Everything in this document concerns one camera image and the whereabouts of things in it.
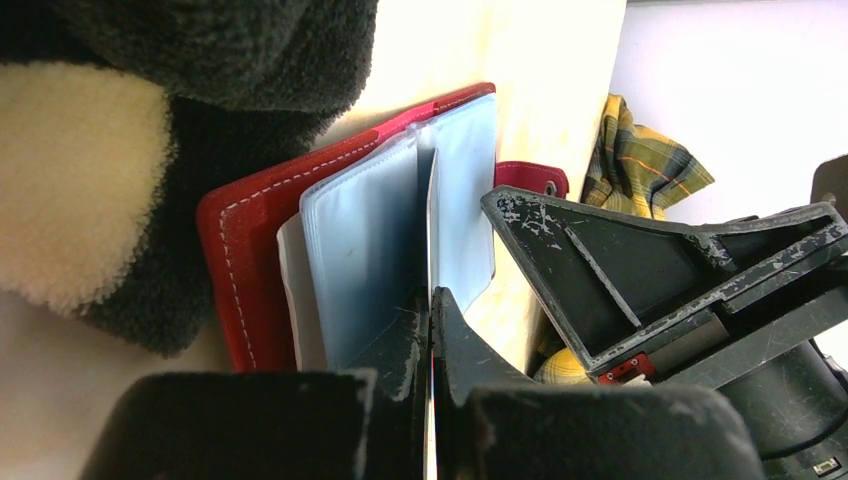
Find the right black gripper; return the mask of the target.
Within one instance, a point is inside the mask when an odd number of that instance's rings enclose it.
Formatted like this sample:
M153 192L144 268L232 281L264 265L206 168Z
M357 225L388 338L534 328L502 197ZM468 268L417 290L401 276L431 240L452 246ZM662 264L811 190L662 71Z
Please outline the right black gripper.
M847 318L831 205L692 226L509 186L481 204L591 379L722 386L768 479L847 477L847 372L809 341Z

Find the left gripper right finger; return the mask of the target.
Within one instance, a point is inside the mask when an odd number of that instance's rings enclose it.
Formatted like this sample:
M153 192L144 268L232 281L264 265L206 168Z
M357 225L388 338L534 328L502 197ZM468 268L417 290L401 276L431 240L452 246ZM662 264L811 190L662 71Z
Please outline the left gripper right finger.
M698 387L532 381L431 301L437 472L442 479L761 479L740 415Z

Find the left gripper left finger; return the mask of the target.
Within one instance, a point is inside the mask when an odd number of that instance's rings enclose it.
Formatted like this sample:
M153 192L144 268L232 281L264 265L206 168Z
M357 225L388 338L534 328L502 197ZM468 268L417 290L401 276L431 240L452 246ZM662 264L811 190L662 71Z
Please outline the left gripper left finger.
M85 479L422 479L427 301L339 371L167 372L120 397Z

